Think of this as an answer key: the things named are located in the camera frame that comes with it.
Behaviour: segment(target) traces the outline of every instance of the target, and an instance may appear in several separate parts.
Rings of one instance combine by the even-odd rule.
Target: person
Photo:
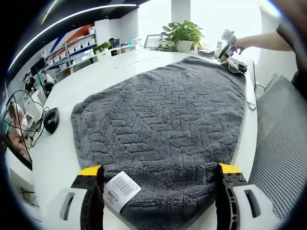
[[[307,70],[305,65],[303,65],[303,61],[297,55],[297,52],[301,49],[298,45],[298,40],[299,38],[293,32],[292,27],[289,24],[282,23],[278,26],[276,31],[267,34],[239,38],[235,42],[235,45],[243,48],[239,54],[249,47],[278,51],[294,51],[296,53],[298,71],[295,73],[291,82],[307,100]]]
[[[44,74],[46,84],[47,83],[54,84],[55,80],[49,74],[47,74],[46,71],[43,71],[42,73]]]
[[[24,86],[24,90],[27,91],[27,92],[31,92],[32,90],[35,89],[35,86],[36,86],[36,82],[35,82],[35,79],[33,77],[28,77],[29,74],[26,73],[26,75],[24,76],[24,79],[25,79],[25,86]]]
[[[17,128],[20,127],[19,122],[21,124],[21,128],[28,125],[28,121],[25,117],[23,110],[17,103],[11,103],[9,105],[9,115],[12,119],[11,124],[13,127],[13,132],[9,133],[9,139],[11,140],[12,144],[21,151],[22,154],[27,153],[27,149],[29,148],[25,145],[24,139],[22,137],[21,129]]]

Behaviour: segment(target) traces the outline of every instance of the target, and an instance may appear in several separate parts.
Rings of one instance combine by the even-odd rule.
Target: ceiling
[[[5,50],[5,61],[1,64],[1,73],[6,75],[7,84],[14,78],[20,68],[42,47],[80,26],[101,19],[121,18],[137,7],[112,7],[79,14],[57,24],[37,38],[16,60],[10,71],[7,69],[17,53],[40,31],[73,13],[89,8],[111,4],[137,4],[148,0],[22,0],[16,1],[13,7],[14,15],[18,17],[3,18],[2,24],[10,20],[8,25],[13,31],[10,34],[10,46]]]

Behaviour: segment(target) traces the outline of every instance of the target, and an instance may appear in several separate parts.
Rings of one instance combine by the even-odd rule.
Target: chair
[[[249,183],[266,194],[282,219],[307,180],[307,102],[277,75],[256,102],[258,136]]]
[[[162,34],[153,34],[153,35],[147,35],[145,44],[144,44],[144,49],[146,48],[157,48],[160,43],[163,40],[163,35]]]

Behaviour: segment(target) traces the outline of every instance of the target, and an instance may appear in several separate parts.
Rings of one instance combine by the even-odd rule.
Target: computer mouse
[[[59,110],[58,108],[51,109],[44,118],[44,127],[53,134],[59,126]]]

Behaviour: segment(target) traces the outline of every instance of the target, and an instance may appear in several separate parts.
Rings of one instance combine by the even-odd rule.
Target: textured fleece towel
[[[138,183],[120,213],[137,229],[180,229],[213,196],[217,163],[232,159],[244,87],[244,76],[188,57],[91,95],[71,114],[81,167]]]

